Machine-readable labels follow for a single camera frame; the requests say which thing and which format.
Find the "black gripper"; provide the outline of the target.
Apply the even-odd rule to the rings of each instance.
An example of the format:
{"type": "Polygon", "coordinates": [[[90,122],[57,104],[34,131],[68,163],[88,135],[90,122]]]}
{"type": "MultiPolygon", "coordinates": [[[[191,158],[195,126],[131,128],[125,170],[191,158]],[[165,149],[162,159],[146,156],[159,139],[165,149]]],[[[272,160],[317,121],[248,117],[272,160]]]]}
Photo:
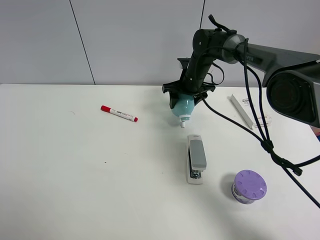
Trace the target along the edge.
{"type": "Polygon", "coordinates": [[[194,106],[208,97],[207,91],[213,92],[212,83],[204,83],[214,57],[205,53],[203,56],[180,57],[177,59],[182,69],[180,78],[176,81],[162,85],[162,92],[169,92],[169,106],[174,108],[180,99],[179,94],[193,96],[194,106]]]}

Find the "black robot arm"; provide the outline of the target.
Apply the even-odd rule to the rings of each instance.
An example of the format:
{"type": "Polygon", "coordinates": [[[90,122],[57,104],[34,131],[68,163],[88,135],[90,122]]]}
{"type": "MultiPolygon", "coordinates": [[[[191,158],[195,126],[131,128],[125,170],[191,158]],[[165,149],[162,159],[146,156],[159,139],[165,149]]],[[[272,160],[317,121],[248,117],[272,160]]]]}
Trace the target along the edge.
{"type": "Polygon", "coordinates": [[[320,56],[268,46],[245,44],[245,37],[235,30],[200,29],[193,36],[190,58],[181,58],[180,79],[162,86],[174,108],[180,95],[192,96],[200,102],[215,84],[205,83],[212,63],[246,62],[264,72],[262,87],[266,88],[269,105],[279,114],[313,127],[320,126],[320,56]]]}

